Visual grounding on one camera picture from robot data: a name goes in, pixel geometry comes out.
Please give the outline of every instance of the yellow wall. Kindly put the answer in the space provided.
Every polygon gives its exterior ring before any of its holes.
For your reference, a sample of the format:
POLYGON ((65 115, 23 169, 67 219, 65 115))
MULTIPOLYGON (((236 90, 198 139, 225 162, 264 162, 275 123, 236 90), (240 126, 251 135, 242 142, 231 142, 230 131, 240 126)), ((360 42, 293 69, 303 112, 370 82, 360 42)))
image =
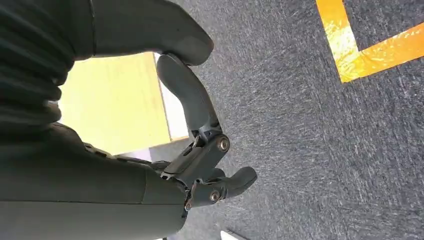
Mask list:
POLYGON ((76 62, 61 87, 61 122, 111 154, 170 142, 151 52, 76 62))

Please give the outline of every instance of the bolt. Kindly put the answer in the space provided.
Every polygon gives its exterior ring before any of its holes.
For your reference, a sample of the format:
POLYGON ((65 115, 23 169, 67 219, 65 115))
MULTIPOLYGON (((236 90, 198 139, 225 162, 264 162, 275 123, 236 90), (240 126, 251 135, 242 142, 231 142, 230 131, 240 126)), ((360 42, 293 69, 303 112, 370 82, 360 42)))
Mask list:
POLYGON ((192 205, 190 203, 187 203, 184 207, 184 209, 188 212, 190 209, 192 209, 192 205))
POLYGON ((228 149, 230 148, 230 141, 228 140, 228 138, 226 137, 221 138, 221 140, 219 140, 218 147, 223 152, 228 151, 228 149))
POLYGON ((214 190, 211 194, 210 194, 210 200, 212 202, 216 202, 220 199, 220 193, 217 190, 214 190))

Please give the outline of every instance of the gray carpet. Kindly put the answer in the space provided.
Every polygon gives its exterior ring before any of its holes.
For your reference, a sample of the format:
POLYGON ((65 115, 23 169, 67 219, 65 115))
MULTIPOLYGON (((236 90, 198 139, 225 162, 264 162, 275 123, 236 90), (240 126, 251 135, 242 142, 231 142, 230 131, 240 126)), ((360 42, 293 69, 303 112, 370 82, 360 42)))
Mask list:
MULTIPOLYGON (((424 58, 341 84, 314 0, 177 2, 215 42, 194 71, 232 141, 220 167, 259 175, 179 240, 424 239, 424 58)), ((360 49, 424 22, 422 0, 344 4, 360 49)))

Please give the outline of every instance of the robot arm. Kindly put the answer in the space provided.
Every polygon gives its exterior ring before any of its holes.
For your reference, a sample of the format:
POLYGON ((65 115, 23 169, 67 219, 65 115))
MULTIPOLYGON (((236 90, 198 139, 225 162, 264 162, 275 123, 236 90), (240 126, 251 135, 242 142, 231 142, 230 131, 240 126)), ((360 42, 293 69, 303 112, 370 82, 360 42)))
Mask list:
POLYGON ((230 147, 187 65, 213 44, 164 0, 0 3, 0 239, 151 240, 177 232, 191 207, 243 192, 251 168, 215 168, 230 147), (170 164, 119 158, 84 144, 50 101, 75 60, 156 51, 195 142, 170 164))

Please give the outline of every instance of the floor marking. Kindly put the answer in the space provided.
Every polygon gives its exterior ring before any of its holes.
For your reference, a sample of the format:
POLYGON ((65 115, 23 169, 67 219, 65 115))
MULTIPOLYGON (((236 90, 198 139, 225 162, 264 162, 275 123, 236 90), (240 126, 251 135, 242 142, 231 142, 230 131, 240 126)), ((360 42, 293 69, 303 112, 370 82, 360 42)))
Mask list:
POLYGON ((366 77, 424 56, 424 22, 358 50, 342 0, 316 0, 342 83, 366 77))

